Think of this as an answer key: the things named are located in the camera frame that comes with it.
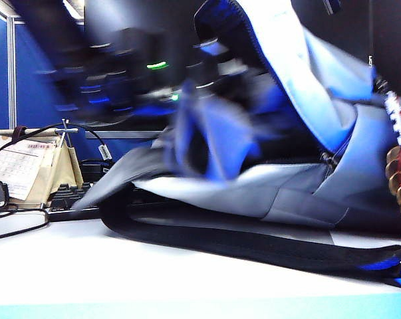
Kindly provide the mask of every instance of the light blue backpack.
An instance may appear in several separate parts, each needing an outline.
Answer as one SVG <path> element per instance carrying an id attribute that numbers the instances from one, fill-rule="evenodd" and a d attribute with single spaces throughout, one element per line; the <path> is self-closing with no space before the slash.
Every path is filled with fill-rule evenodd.
<path id="1" fill-rule="evenodd" d="M 172 126 L 74 208 L 99 204 L 103 221 L 134 240 L 401 286 L 399 245 L 352 249 L 255 230 L 267 221 L 401 235 L 401 98 L 306 30 L 290 1 L 209 0 L 195 23 L 201 63 L 214 60 L 219 77 L 191 66 Z M 137 206 L 141 189 L 160 197 Z M 147 213 L 161 221 L 137 220 Z"/>

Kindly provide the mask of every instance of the zipper pull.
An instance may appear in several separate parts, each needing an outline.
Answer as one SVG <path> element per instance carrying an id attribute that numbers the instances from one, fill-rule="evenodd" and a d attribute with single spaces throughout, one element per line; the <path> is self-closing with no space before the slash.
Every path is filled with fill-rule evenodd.
<path id="1" fill-rule="evenodd" d="M 339 162 L 337 162 L 335 160 L 335 158 L 331 155 L 329 155 L 329 153 L 327 152 L 323 152 L 321 154 L 320 160 L 325 162 L 327 165 L 329 165 L 332 169 L 335 169 L 336 166 L 339 164 Z"/>

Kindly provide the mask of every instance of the black keyboard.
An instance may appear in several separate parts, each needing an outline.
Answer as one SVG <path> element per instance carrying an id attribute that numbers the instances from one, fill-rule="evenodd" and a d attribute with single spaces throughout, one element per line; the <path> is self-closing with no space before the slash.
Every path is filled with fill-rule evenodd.
<path id="1" fill-rule="evenodd" d="M 91 188 L 90 183 L 83 183 L 81 188 L 61 184 L 56 193 L 53 194 L 49 208 L 50 221 L 78 221 L 81 219 L 100 218 L 98 207 L 89 207 L 81 211 L 71 209 L 74 203 L 84 197 Z"/>

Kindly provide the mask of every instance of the green light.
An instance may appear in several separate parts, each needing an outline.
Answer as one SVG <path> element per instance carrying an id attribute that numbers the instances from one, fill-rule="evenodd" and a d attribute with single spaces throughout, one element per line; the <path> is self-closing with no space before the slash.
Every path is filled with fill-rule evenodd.
<path id="1" fill-rule="evenodd" d="M 149 64 L 147 65 L 147 68 L 149 68 L 150 70 L 160 70 L 161 68 L 166 68 L 168 66 L 169 64 L 163 61 L 161 63 Z"/>

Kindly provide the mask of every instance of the wire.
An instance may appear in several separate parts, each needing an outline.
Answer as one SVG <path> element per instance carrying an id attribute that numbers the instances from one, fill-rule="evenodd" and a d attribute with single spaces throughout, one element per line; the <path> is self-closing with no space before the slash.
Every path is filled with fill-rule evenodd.
<path id="1" fill-rule="evenodd" d="M 11 145 L 14 145 L 14 144 L 16 144 L 16 143 L 18 143 L 20 141 L 26 140 L 27 138 L 31 138 L 31 137 L 39 134 L 39 133 L 42 133 L 42 132 L 44 132 L 46 130 L 49 130 L 50 128 L 56 128 L 57 126 L 62 126 L 62 124 L 63 123 L 57 123 L 57 124 L 45 126 L 44 128 L 40 128 L 39 130 L 35 130 L 35 131 L 31 132 L 31 133 L 28 133 L 28 134 L 25 134 L 23 136 L 20 136 L 19 138 L 15 139 L 15 140 L 13 140 L 13 141 L 11 141 L 9 143 L 6 143 L 4 146 L 1 146 L 0 147 L 0 151 L 4 150 L 5 148 L 7 148 L 7 147 L 9 147 Z"/>
<path id="2" fill-rule="evenodd" d="M 11 210 L 8 213 L 7 213 L 7 210 L 4 210 L 5 214 L 0 215 L 0 218 L 8 217 L 8 216 L 14 215 L 16 213 L 24 213 L 24 212 L 28 212 L 29 213 L 29 212 L 34 212 L 34 211 L 41 211 L 42 213 L 45 214 L 44 223 L 41 223 L 41 224 L 33 226 L 33 227 L 29 227 L 29 228 L 26 228 L 26 229 L 20 229 L 18 231 L 12 231 L 10 233 L 2 234 L 2 235 L 0 235 L 0 239 L 5 238 L 5 237 L 14 236 L 14 235 L 23 234 L 23 233 L 26 233 L 28 231 L 34 231 L 35 229 L 40 229 L 42 227 L 47 226 L 50 223 L 49 213 L 45 209 L 42 209 L 42 208 L 18 208 L 18 209 L 15 209 L 15 210 Z"/>
<path id="3" fill-rule="evenodd" d="M 9 143 L 6 143 L 4 146 L 1 146 L 1 147 L 0 147 L 0 151 L 4 150 L 5 148 L 7 148 L 7 147 L 9 147 L 9 146 L 11 146 L 11 145 L 14 145 L 14 144 L 16 144 L 16 143 L 18 143 L 18 142 L 20 142 L 20 141 L 26 140 L 27 138 L 31 138 L 31 137 L 33 137 L 33 136 L 39 134 L 39 133 L 42 133 L 42 132 L 44 132 L 44 131 L 46 131 L 46 130 L 49 130 L 50 128 L 56 128 L 56 127 L 59 127 L 59 126 L 62 126 L 62 125 L 63 125 L 63 123 L 56 123 L 56 124 L 53 124 L 53 125 L 45 126 L 44 128 L 40 128 L 40 129 L 35 130 L 35 131 L 31 132 L 31 133 L 22 135 L 22 136 L 20 136 L 19 138 L 15 139 L 15 140 L 13 140 L 13 141 L 11 141 L 11 142 L 9 142 Z M 95 133 L 95 132 L 94 132 L 93 130 L 91 130 L 90 128 L 88 128 L 88 127 L 86 127 L 86 126 L 83 126 L 83 125 L 80 125 L 80 124 L 75 124 L 75 123 L 68 123 L 68 125 L 69 125 L 69 126 L 76 126 L 77 128 L 82 128 L 82 129 L 84 129 L 84 130 L 90 132 L 93 136 L 95 136 L 95 137 L 97 138 L 98 141 L 100 141 L 100 143 L 101 143 L 102 145 L 107 146 L 107 145 L 104 143 L 104 140 L 103 140 L 100 136 L 98 136 L 98 134 Z M 108 163 L 108 162 L 112 163 L 113 160 L 112 160 L 112 159 L 108 159 L 108 160 L 106 160 L 106 161 L 104 161 L 104 162 L 105 162 L 105 163 Z"/>
<path id="4" fill-rule="evenodd" d="M 68 123 L 68 125 L 76 126 L 77 128 L 83 128 L 84 130 L 90 132 L 93 136 L 95 136 L 96 139 L 97 139 L 98 141 L 100 141 L 100 143 L 101 143 L 102 145 L 106 145 L 106 143 L 104 143 L 104 140 L 103 140 L 95 131 L 91 130 L 91 129 L 88 128 L 87 126 L 80 125 L 80 124 L 75 124 L 75 123 Z"/>
<path id="5" fill-rule="evenodd" d="M 79 165 L 86 164 L 86 163 L 105 163 L 107 165 L 113 165 L 114 161 L 111 159 L 95 159 L 95 158 L 88 158 L 88 159 L 83 159 L 79 161 Z"/>

